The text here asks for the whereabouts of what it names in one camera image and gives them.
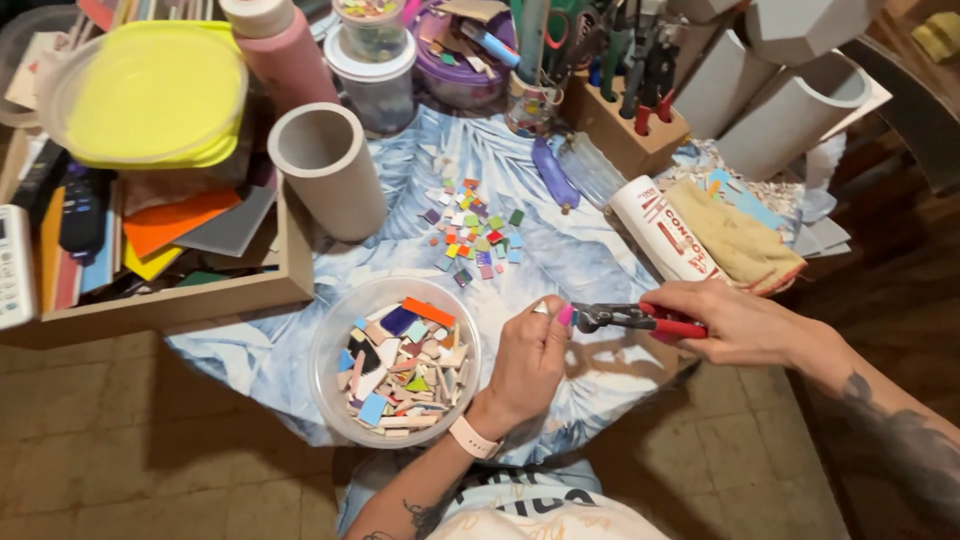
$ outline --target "tattoo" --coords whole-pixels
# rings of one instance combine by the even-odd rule
[[[440,499],[433,506],[423,507],[419,504],[409,504],[406,499],[403,500],[403,507],[413,514],[413,524],[417,530],[414,537],[417,540],[423,540],[437,528],[446,512],[446,508],[450,506],[450,502],[453,501],[453,494],[456,488],[457,484],[455,483],[440,496]]]
[[[901,482],[943,517],[960,523],[960,445],[925,427],[927,417],[916,410],[879,410],[870,384],[855,372],[844,385],[843,403],[885,443],[885,454],[896,461],[890,470]]]

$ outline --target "pink watch strap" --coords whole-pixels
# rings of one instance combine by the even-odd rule
[[[458,416],[457,419],[453,421],[453,426],[450,426],[450,434],[453,435],[453,438],[457,439],[457,442],[460,443],[460,446],[464,447],[464,450],[480,459],[490,459],[496,454],[496,451],[500,450],[500,446],[503,444],[492,443],[478,435],[463,416]]]

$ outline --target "hand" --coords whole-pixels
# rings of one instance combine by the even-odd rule
[[[533,311],[541,301],[549,315]],[[467,418],[484,438],[499,439],[550,407],[564,378],[567,327],[557,322],[564,305],[559,296],[545,296],[503,325],[490,385]]]
[[[717,280],[666,282],[640,300],[703,322],[709,330],[706,339],[680,339],[672,344],[715,364],[778,364],[807,371],[806,364],[822,356],[817,353],[825,347],[846,347],[826,324]]]

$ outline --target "wooden box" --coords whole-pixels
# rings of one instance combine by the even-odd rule
[[[13,156],[21,145],[11,144],[3,181],[23,157]],[[0,331],[0,344],[26,349],[51,349],[137,331],[164,330],[251,309],[280,306],[313,298],[313,219],[288,185],[280,183],[276,199],[279,270],[223,282],[170,288],[145,296],[72,307],[40,315],[26,325]]]
[[[623,87],[623,77],[613,79],[615,95],[622,96]],[[619,100],[608,102],[600,88],[578,74],[570,78],[560,114],[577,131],[586,132],[627,181],[641,175],[652,177],[672,166],[674,151],[690,133],[684,118],[671,109],[673,120],[665,124],[651,114],[650,134],[640,136],[634,132],[634,121],[621,118],[619,110]]]

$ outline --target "white t-shirt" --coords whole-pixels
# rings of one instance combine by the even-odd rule
[[[498,471],[456,494],[428,540],[667,540],[629,506],[547,475]]]

